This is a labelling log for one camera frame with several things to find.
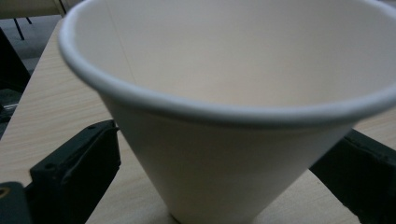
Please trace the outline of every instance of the cup rim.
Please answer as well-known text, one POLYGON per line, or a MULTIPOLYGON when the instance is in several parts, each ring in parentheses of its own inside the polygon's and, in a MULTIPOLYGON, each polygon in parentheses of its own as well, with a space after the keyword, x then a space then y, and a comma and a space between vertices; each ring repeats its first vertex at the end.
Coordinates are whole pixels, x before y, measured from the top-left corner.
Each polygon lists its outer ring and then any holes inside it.
MULTIPOLYGON (((139 87, 98 69, 78 53, 75 39, 78 14, 83 13, 91 2, 93 0, 83 1, 68 12, 58 36, 58 44, 66 64, 80 79, 97 90, 103 99, 111 99, 105 101, 107 104, 119 102, 138 111, 169 119, 272 129, 356 123, 396 105, 396 82, 383 90, 357 98, 302 106, 220 105, 139 87)), ((362 3, 377 7, 396 22, 395 9, 372 0, 363 0, 362 3)))

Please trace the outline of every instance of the wooden table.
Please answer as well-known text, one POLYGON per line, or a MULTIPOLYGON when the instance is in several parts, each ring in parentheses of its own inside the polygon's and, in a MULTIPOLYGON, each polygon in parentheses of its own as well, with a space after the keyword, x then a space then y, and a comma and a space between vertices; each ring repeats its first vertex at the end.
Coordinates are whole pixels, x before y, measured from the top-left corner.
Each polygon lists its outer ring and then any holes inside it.
MULTIPOLYGON (((0 182, 31 182, 29 168, 83 128, 110 119, 98 95, 66 67, 55 32, 0 142, 0 182)), ((358 125, 358 130, 396 148, 396 110, 358 125)), ((176 223, 166 212, 120 134, 122 165, 89 223, 176 223)), ((306 171, 255 223, 359 223, 311 172, 306 171)))

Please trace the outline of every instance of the conical cup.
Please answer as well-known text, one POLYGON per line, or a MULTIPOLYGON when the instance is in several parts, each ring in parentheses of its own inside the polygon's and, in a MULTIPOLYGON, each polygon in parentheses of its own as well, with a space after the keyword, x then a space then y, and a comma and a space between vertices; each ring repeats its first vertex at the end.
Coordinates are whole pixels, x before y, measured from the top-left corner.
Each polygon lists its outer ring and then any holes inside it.
POLYGON ((396 105, 395 39, 369 0, 87 0, 60 49, 177 220, 237 224, 396 105))

